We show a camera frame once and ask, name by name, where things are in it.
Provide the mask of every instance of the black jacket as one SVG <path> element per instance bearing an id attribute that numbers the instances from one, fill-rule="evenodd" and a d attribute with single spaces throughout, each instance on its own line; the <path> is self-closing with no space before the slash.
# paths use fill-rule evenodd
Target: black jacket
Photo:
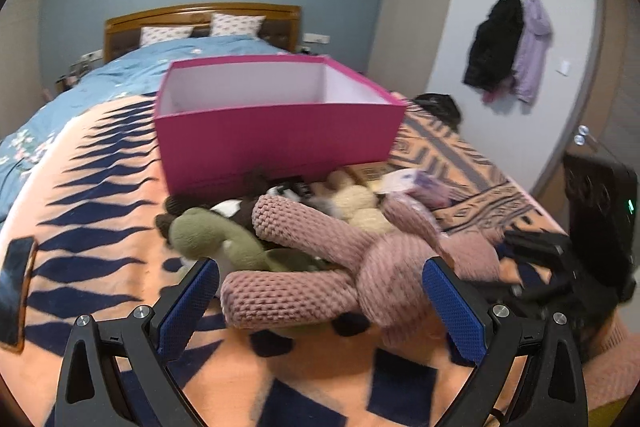
<path id="1" fill-rule="evenodd" d="M 464 83 L 494 91 L 511 74 L 523 28 L 520 0 L 499 0 L 478 26 Z"/>

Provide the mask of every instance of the blue gripper pad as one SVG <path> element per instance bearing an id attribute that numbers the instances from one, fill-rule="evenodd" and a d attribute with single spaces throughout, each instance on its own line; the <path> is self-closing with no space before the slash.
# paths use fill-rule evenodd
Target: blue gripper pad
<path id="1" fill-rule="evenodd" d="M 216 295 L 219 279 L 218 265 L 207 259 L 159 327 L 158 355 L 163 362 L 180 357 L 198 321 Z"/>
<path id="2" fill-rule="evenodd" d="M 484 326 L 433 259 L 422 269 L 422 288 L 460 355 L 479 365 L 486 354 Z"/>

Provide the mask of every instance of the white pillow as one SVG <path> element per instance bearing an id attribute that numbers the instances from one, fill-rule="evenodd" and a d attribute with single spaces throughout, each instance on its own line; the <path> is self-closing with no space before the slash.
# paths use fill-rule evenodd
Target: white pillow
<path id="1" fill-rule="evenodd" d="M 140 47 L 145 48 L 158 42 L 186 39 L 193 32 L 193 26 L 142 26 Z"/>
<path id="2" fill-rule="evenodd" d="M 211 37 L 223 35 L 250 35 L 257 37 L 264 15 L 252 17 L 249 15 L 227 15 L 225 13 L 213 13 L 211 15 Z"/>

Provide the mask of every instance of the smartphone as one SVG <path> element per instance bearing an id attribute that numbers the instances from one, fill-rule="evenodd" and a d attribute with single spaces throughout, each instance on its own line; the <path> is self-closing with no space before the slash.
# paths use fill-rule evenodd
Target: smartphone
<path id="1" fill-rule="evenodd" d="M 24 314 L 37 249 L 34 237 L 12 240 L 0 270 L 0 347 L 14 353 L 24 347 Z"/>

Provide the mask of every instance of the orange blanket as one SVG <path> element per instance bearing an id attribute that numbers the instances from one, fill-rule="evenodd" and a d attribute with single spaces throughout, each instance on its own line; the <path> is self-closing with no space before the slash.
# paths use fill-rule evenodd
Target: orange blanket
<path id="1" fill-rule="evenodd" d="M 177 282 L 178 255 L 153 228 L 166 196 L 153 101 L 116 100 L 70 122 L 2 230 L 0 252 L 24 235 L 35 235 L 40 245 L 24 351 L 0 351 L 0 373 L 38 427 L 53 425 L 61 357 L 74 319 L 85 313 L 97 320 L 123 317 L 138 303 L 153 304 L 164 286 Z M 456 206 L 437 213 L 446 229 L 500 222 L 555 230 L 495 166 L 413 107 L 392 162 L 426 166 L 458 188 Z M 520 279 L 513 262 L 505 260 L 504 268 L 505 277 Z M 289 346 L 266 332 L 225 328 L 213 302 L 170 370 L 211 426 L 434 425 L 471 372 L 438 324 L 425 325 L 394 352 L 381 348 L 376 328 L 350 336 L 348 324 Z M 506 406 L 521 368 L 514 365 L 498 407 Z M 126 364 L 121 369 L 143 425 L 156 425 L 132 372 Z"/>

